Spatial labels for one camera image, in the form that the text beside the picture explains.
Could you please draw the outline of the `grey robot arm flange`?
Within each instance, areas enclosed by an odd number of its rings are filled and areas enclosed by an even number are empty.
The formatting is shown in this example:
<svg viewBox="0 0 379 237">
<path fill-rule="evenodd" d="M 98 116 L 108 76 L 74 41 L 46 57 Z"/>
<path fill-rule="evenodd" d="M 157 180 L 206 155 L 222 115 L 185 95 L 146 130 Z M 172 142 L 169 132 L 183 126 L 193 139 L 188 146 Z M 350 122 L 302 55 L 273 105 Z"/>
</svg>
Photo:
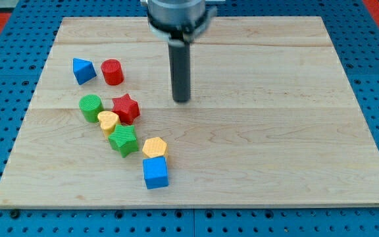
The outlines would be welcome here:
<svg viewBox="0 0 379 237">
<path fill-rule="evenodd" d="M 149 29 L 170 45 L 193 43 L 218 15 L 214 1 L 141 0 L 147 9 Z"/>
</svg>

